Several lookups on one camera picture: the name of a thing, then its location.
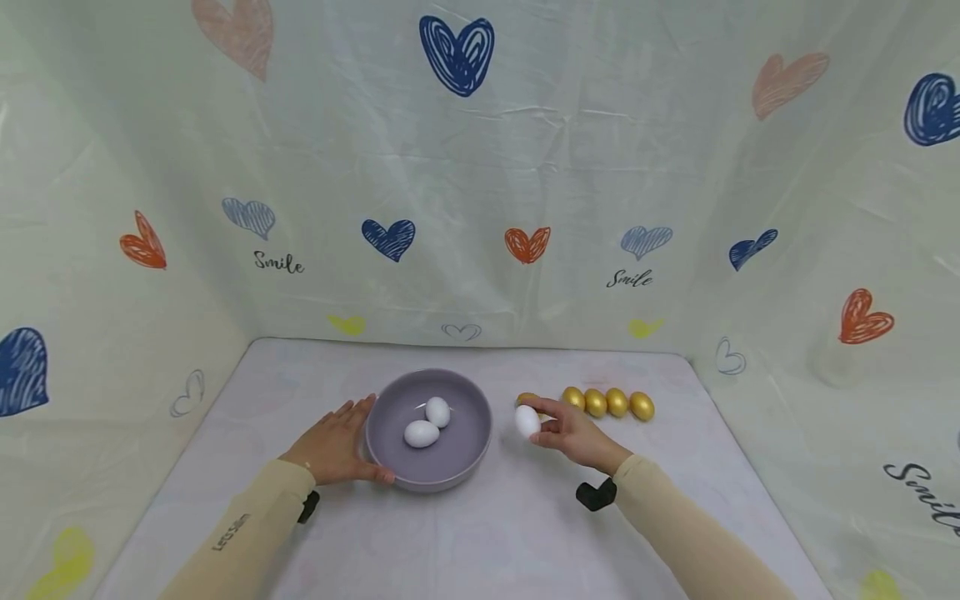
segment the beige sleeve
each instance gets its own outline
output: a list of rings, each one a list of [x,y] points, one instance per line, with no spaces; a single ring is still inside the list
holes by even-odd
[[[180,569],[158,600],[253,600],[303,512],[314,487],[310,471],[271,461],[227,513],[200,549]]]
[[[795,600],[753,550],[678,490],[656,463],[633,455],[613,482],[620,512],[690,600]]]

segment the white egg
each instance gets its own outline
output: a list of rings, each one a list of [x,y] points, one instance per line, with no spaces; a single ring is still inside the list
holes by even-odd
[[[429,420],[415,420],[403,430],[403,441],[414,448],[426,448],[440,437],[440,429]]]
[[[517,406],[514,423],[524,440],[529,440],[530,436],[540,431],[540,415],[526,404]]]
[[[426,419],[441,429],[450,423],[450,407],[446,400],[433,396],[426,401]]]

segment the bowl rim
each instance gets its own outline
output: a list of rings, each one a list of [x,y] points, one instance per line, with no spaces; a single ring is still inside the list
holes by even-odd
[[[372,415],[372,414],[373,414],[373,411],[376,410],[376,403],[380,401],[380,397],[383,396],[383,393],[384,393],[385,391],[389,390],[391,386],[396,385],[397,382],[399,382],[400,380],[402,380],[402,379],[404,379],[404,378],[412,377],[413,375],[420,374],[420,373],[424,373],[424,372],[445,372],[445,373],[452,374],[452,375],[454,375],[455,377],[458,377],[458,378],[462,379],[462,380],[463,380],[464,382],[466,382],[469,386],[471,386],[474,390],[476,390],[476,392],[477,392],[477,393],[480,395],[480,397],[483,399],[484,406],[485,406],[486,409],[487,409],[487,415],[488,415],[488,417],[490,417],[490,428],[489,428],[489,430],[487,431],[487,441],[484,443],[483,449],[480,450],[479,454],[477,454],[477,457],[476,457],[475,459],[473,459],[473,462],[469,464],[469,467],[463,469],[462,471],[460,471],[460,472],[457,473],[456,475],[453,475],[452,477],[447,477],[447,478],[445,478],[445,479],[438,479],[438,480],[436,480],[436,481],[414,481],[414,480],[411,480],[411,479],[405,479],[405,478],[400,477],[399,475],[396,475],[396,474],[395,474],[395,480],[396,480],[396,481],[399,481],[399,482],[401,482],[401,483],[405,483],[405,484],[408,484],[408,485],[411,485],[411,486],[416,486],[416,487],[436,487],[436,486],[441,486],[441,485],[446,484],[446,483],[450,483],[451,481],[455,481],[456,479],[459,479],[459,478],[463,477],[464,475],[466,475],[466,474],[468,474],[468,473],[472,473],[473,470],[476,468],[477,464],[479,464],[480,461],[483,460],[483,457],[487,455],[487,450],[490,448],[490,442],[491,442],[492,439],[493,439],[493,409],[492,409],[491,406],[490,406],[490,401],[487,400],[487,395],[483,393],[483,390],[480,389],[480,386],[478,386],[477,384],[473,383],[473,380],[470,379],[469,377],[467,377],[466,375],[464,375],[464,374],[462,374],[462,373],[458,373],[458,372],[453,371],[453,370],[451,370],[451,369],[443,369],[443,368],[439,368],[439,367],[427,367],[427,368],[425,368],[425,369],[416,369],[416,370],[414,370],[414,371],[406,372],[406,373],[404,373],[403,375],[401,375],[401,376],[397,377],[396,379],[394,379],[393,381],[391,381],[390,383],[388,383],[387,385],[383,386],[383,390],[380,390],[380,393],[376,395],[376,401],[373,403],[373,408],[371,408],[370,413],[367,415],[367,422],[364,423],[364,442],[367,443],[367,451],[370,453],[371,459],[372,459],[375,463],[377,463],[378,465],[380,465],[381,467],[386,467],[386,465],[384,465],[384,464],[380,461],[380,459],[377,458],[376,453],[373,452],[373,446],[372,446],[372,444],[370,443],[370,428],[368,427],[368,425],[369,425],[369,423],[370,423],[370,415]]]

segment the hand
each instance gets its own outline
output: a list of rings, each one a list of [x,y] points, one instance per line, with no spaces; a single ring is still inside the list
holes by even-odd
[[[540,424],[540,432],[530,436],[530,441],[544,448],[560,450],[578,465],[595,468],[613,477],[623,461],[633,454],[607,437],[584,411],[572,404],[547,398],[527,398],[520,404],[553,417]]]
[[[354,479],[393,484],[392,471],[364,461],[357,452],[363,424],[374,400],[376,396],[371,394],[356,404],[350,400],[337,412],[327,413],[307,429],[280,460],[309,470],[318,486]]]

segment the person's left hand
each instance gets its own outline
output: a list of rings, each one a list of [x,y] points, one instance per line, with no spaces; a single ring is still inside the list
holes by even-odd
[[[318,486],[354,479],[393,484],[392,471],[368,463],[357,451],[363,424],[374,400],[376,396],[371,394],[356,404],[350,400],[337,412],[327,413],[307,429],[280,460],[309,470]]]

